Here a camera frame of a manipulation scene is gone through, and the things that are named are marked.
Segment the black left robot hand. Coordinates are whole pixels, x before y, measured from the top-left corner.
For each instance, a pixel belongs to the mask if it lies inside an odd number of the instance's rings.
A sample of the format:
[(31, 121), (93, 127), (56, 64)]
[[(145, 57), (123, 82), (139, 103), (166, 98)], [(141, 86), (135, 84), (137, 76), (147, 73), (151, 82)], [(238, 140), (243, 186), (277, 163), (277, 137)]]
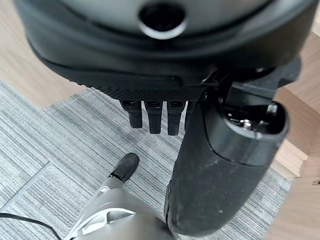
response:
[(297, 80), (316, 0), (16, 0), (38, 59), (119, 100), (132, 128), (185, 135), (165, 224), (202, 237), (263, 178), (290, 128), (277, 90)]

